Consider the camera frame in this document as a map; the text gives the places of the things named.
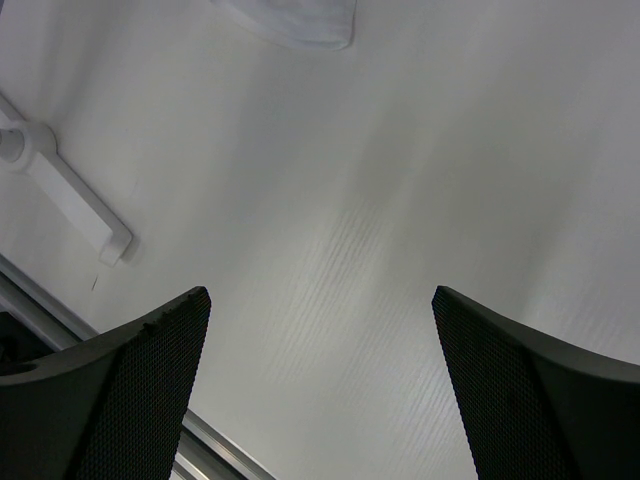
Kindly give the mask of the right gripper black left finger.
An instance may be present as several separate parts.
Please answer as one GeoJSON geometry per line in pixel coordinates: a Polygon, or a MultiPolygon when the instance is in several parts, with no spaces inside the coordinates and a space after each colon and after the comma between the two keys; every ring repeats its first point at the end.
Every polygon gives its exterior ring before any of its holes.
{"type": "Polygon", "coordinates": [[[210,310],[198,286],[67,349],[2,363],[2,478],[169,478],[210,310]]]}

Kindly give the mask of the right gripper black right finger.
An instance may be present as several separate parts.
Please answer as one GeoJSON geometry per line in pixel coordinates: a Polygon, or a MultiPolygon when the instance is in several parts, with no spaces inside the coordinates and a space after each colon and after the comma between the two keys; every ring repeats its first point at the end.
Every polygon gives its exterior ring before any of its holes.
{"type": "Polygon", "coordinates": [[[636,479],[639,368],[445,286],[437,333],[481,479],[636,479]]]}

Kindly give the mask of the white t shirt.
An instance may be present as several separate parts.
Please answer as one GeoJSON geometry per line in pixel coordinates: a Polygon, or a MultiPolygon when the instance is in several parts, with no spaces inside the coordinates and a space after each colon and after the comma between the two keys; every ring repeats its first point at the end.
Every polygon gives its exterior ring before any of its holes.
{"type": "Polygon", "coordinates": [[[338,51],[353,38],[356,0],[214,1],[241,27],[292,49],[338,51]]]}

